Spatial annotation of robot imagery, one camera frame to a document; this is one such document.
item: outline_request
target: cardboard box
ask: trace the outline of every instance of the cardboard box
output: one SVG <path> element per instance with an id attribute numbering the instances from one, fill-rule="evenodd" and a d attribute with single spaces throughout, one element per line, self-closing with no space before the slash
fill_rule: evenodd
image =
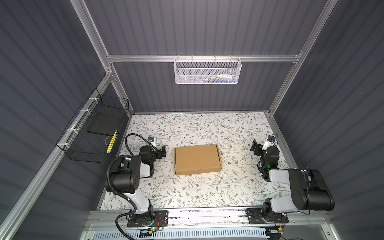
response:
<path id="1" fill-rule="evenodd" d="M 216 144 L 175 148 L 176 175 L 220 172 L 221 168 L 220 152 Z"/>

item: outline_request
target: red wire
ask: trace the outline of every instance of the red wire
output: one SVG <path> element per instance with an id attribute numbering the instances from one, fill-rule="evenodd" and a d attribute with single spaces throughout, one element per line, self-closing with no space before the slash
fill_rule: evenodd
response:
<path id="1" fill-rule="evenodd" d="M 163 227 L 164 227 L 164 221 L 163 221 L 163 219 L 161 218 L 160 220 L 163 222 Z"/>
<path id="2" fill-rule="evenodd" d="M 160 227 L 160 222 L 159 222 L 159 219 L 158 218 L 156 218 L 157 219 L 157 229 L 156 229 L 156 231 L 159 229 L 159 227 Z"/>

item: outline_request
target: floral tablecloth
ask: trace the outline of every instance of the floral tablecloth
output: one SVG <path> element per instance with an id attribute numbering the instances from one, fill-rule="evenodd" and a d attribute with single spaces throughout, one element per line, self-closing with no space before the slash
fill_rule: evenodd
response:
<path id="1" fill-rule="evenodd" d="M 153 178 L 141 179 L 139 189 L 154 208 L 260 205 L 265 198 L 290 193 L 285 184 L 265 182 L 257 170 L 259 157 L 249 151 L 252 141 L 264 143 L 272 130 L 264 113 L 150 114 L 134 115 L 127 133 L 154 136 L 166 145 L 167 157 L 155 162 Z M 131 136 L 134 154 L 144 142 Z M 175 175 L 174 148 L 217 144 L 222 171 Z M 125 146 L 120 154 L 128 154 Z M 280 152 L 279 168 L 287 169 Z M 127 209 L 122 198 L 107 192 L 101 209 Z"/>

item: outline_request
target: black mount bracket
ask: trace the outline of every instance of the black mount bracket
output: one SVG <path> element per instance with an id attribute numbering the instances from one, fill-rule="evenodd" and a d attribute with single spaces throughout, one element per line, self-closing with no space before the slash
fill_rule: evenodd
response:
<path id="1" fill-rule="evenodd" d="M 265 224 L 265 223 L 288 223 L 288 217 L 280 213 L 274 213 L 272 216 L 268 214 L 267 217 L 263 214 L 263 209 L 260 208 L 259 211 L 256 211 L 255 208 L 247 209 L 246 212 L 251 212 L 247 214 L 249 224 Z"/>
<path id="2" fill-rule="evenodd" d="M 153 218 L 140 218 L 136 214 L 129 215 L 127 227 L 157 227 L 157 219 L 159 219 L 159 227 L 168 225 L 168 211 L 153 211 Z"/>

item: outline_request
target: white mesh basket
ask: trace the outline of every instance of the white mesh basket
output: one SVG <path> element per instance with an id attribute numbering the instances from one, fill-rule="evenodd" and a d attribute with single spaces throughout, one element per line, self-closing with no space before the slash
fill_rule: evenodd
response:
<path id="1" fill-rule="evenodd" d="M 239 58 L 175 58 L 173 67 L 177 84 L 236 84 L 241 61 Z"/>

